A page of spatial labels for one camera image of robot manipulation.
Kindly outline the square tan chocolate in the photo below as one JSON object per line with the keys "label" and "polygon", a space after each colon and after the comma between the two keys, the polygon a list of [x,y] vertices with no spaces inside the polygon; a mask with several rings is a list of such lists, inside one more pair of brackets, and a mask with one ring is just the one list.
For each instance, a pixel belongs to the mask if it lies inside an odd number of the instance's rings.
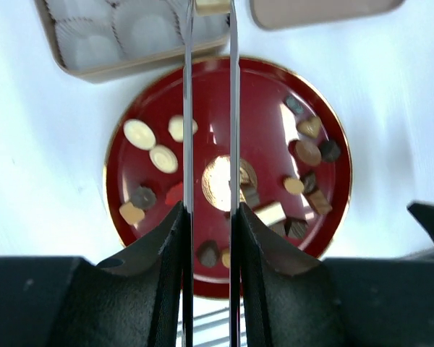
{"label": "square tan chocolate", "polygon": [[195,11],[199,16],[227,14],[231,11],[230,0],[196,0]]}

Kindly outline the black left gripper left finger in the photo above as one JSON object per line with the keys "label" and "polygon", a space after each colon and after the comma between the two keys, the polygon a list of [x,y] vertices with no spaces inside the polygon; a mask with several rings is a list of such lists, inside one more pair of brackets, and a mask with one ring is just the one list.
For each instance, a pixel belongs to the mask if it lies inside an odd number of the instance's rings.
{"label": "black left gripper left finger", "polygon": [[0,257],[0,346],[174,346],[184,207],[94,265]]}

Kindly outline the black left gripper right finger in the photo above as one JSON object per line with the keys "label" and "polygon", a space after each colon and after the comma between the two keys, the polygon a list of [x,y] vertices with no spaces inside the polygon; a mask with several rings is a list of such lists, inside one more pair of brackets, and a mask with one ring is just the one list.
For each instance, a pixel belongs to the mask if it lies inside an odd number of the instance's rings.
{"label": "black left gripper right finger", "polygon": [[249,346],[434,346],[434,259],[318,260],[238,222]]}

